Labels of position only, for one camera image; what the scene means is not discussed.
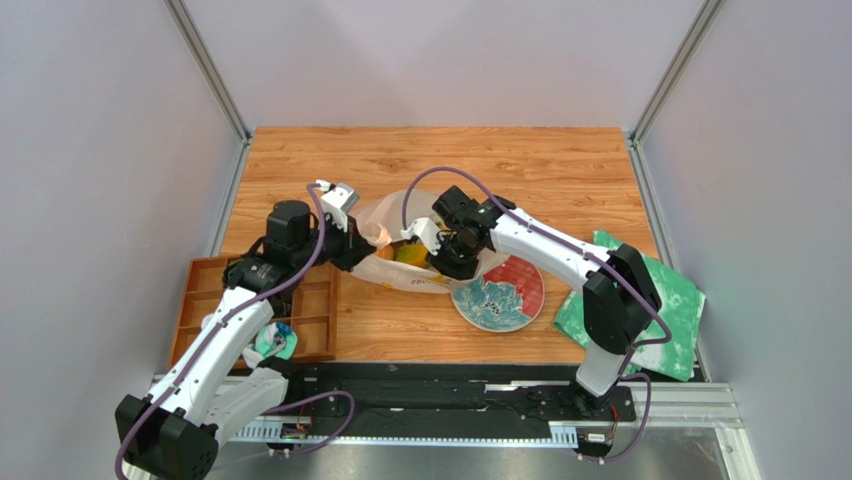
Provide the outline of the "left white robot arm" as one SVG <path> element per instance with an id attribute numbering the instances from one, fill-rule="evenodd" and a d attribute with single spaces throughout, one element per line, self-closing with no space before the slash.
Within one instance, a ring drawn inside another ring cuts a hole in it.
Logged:
<path id="1" fill-rule="evenodd" d="M 264 236 L 226 268 L 221 300 L 184 355 L 144 397 L 128 395 L 117 407 L 117 478 L 129 464 L 160 479 L 203 479 L 225 442 L 283 402 L 288 364 L 279 358 L 260 361 L 227 393 L 217 390 L 274 316 L 271 298 L 295 290 L 316 265 L 350 271 L 374 252 L 349 214 L 357 200 L 336 190 L 273 207 Z"/>

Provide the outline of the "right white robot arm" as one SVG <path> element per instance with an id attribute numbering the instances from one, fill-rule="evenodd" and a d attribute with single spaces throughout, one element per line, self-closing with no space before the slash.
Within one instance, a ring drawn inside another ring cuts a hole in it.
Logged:
<path id="1" fill-rule="evenodd" d="M 637 337 L 662 307 L 642 254 L 628 244 L 608 249 L 580 241 L 506 199 L 479 202 L 456 186 L 432 210 L 449 229 L 427 242 L 429 262 L 440 273 L 470 279 L 480 253 L 489 249 L 549 272 L 581 296 L 590 344 L 575 381 L 588 397 L 608 395 Z"/>

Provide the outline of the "yellow green fake mango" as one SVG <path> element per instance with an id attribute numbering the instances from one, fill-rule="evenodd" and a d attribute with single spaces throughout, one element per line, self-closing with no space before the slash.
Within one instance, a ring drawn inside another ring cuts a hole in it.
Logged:
<path id="1" fill-rule="evenodd" d="M 423 244 L 403 244 L 395 250 L 394 261 L 409 266 L 428 269 L 430 252 Z"/>

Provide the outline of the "banana print plastic bag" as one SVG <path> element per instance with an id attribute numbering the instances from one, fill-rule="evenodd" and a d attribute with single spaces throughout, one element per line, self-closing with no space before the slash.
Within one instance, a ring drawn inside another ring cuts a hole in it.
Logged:
<path id="1" fill-rule="evenodd" d="M 381 199 L 373 200 L 364 206 L 357 206 L 351 216 L 357 221 L 362 237 L 382 249 L 402 239 L 402 206 L 405 190 L 398 190 Z M 416 189 L 412 192 L 407 205 L 407 219 L 428 217 L 435 223 L 442 220 L 432 210 L 432 204 L 438 195 Z M 467 285 L 467 280 L 455 280 L 440 274 L 432 267 L 419 268 L 374 253 L 354 267 L 352 275 L 364 281 L 381 284 L 400 291 L 428 294 L 449 294 Z"/>

